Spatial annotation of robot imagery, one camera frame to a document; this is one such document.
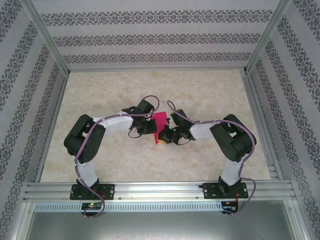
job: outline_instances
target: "red object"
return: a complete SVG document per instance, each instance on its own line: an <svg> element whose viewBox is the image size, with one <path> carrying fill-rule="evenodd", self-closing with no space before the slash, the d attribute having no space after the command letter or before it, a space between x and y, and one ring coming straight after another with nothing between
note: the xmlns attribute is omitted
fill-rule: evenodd
<svg viewBox="0 0 320 240"><path fill-rule="evenodd" d="M165 129L165 125L167 124L167 113L165 111L155 113L151 119L155 119L156 123L156 133L154 133L155 145L159 143L158 134Z"/></svg>

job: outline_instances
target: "patterned wallpaper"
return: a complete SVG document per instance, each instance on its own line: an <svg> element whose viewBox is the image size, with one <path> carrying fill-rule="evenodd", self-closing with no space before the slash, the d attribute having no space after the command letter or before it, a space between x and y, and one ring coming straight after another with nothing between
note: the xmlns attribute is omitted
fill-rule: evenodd
<svg viewBox="0 0 320 240"><path fill-rule="evenodd" d="M244 67L279 0L35 0L71 70Z"/></svg>
<svg viewBox="0 0 320 240"><path fill-rule="evenodd" d="M0 3L0 240L35 180L66 81L18 0Z"/></svg>
<svg viewBox="0 0 320 240"><path fill-rule="evenodd" d="M277 158L320 239L320 7L293 0L251 73Z"/></svg>

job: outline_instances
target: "wallpaper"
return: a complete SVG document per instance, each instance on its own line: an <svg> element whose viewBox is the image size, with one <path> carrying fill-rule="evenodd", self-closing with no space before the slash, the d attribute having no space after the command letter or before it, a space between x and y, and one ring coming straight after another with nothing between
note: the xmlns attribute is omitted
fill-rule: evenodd
<svg viewBox="0 0 320 240"><path fill-rule="evenodd" d="M35 180L66 81L18 0L0 3L0 240Z"/></svg>
<svg viewBox="0 0 320 240"><path fill-rule="evenodd" d="M35 0L71 70L244 67L279 0Z"/></svg>
<svg viewBox="0 0 320 240"><path fill-rule="evenodd" d="M317 1L292 1L251 73L312 239L320 239L319 16Z"/></svg>

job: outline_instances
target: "enclosure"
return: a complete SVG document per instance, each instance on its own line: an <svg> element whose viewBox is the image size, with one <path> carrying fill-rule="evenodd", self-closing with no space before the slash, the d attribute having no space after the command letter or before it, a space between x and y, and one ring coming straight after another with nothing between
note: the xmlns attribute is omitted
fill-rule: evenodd
<svg viewBox="0 0 320 240"><path fill-rule="evenodd" d="M318 4L2 0L0 239L320 239ZM156 145L124 131L94 158L112 200L81 215L65 137L79 116L147 95L167 116L172 100L192 120L235 114L253 133L242 176L256 190L241 213L224 216L235 199L199 188L225 166L213 138Z"/></svg>

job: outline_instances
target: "marble surface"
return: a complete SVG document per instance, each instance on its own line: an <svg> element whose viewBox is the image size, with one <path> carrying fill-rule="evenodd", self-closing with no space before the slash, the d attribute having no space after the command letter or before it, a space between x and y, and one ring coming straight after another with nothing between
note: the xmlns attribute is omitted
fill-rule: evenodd
<svg viewBox="0 0 320 240"><path fill-rule="evenodd" d="M41 182L75 182L73 157L63 142L79 116L116 114L150 94L160 98L158 111L166 111L168 116L167 100L193 120L236 115L258 142L242 176L270 179L239 71L201 70L71 73ZM125 131L103 139L94 165L101 182L214 181L224 168L225 157L214 139L198 139L183 146L155 145L153 134L132 139Z"/></svg>

